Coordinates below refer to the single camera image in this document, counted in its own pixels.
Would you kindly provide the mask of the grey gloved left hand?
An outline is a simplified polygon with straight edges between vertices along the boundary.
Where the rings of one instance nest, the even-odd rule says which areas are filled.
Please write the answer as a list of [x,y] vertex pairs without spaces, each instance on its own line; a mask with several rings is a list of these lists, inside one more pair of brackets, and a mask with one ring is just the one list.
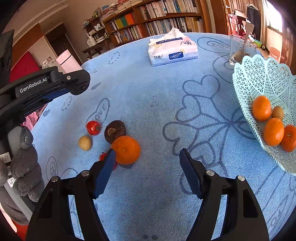
[[[33,135],[26,126],[17,126],[9,133],[9,145],[12,151],[11,174],[15,178],[13,190],[18,196],[27,196],[32,202],[38,202],[44,190],[38,154],[33,146]],[[6,164],[1,161],[1,205],[15,223],[26,226],[28,219],[15,204],[4,187],[9,178]]]

